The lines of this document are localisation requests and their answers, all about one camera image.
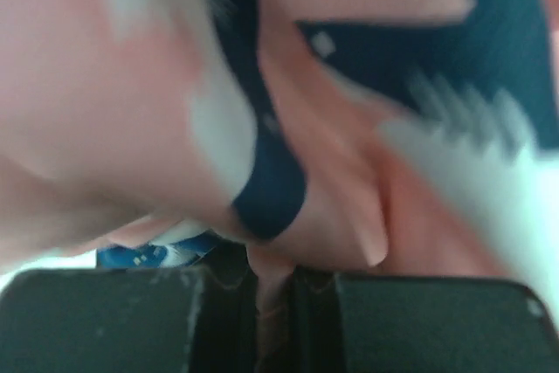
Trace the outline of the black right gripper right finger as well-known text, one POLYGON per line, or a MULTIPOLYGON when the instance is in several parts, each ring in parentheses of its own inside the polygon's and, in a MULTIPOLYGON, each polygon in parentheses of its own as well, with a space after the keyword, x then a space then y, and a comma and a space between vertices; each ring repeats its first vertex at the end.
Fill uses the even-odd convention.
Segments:
POLYGON ((512 281, 295 272, 302 372, 555 373, 558 337, 512 281))

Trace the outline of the pink shark print cloth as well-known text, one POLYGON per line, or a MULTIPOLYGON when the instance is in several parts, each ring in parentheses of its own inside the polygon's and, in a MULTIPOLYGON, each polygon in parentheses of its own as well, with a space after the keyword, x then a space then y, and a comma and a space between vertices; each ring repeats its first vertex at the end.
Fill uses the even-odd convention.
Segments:
POLYGON ((558 337, 549 36, 542 0, 1 0, 1 267, 212 233, 250 372, 301 372, 298 269, 512 281, 558 337))

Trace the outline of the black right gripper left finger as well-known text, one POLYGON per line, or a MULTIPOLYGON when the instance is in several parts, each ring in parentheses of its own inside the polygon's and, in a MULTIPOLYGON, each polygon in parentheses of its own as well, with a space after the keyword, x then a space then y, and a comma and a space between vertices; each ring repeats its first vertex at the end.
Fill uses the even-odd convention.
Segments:
POLYGON ((191 267, 23 272, 1 294, 1 369, 250 372, 254 292, 241 250, 191 267))

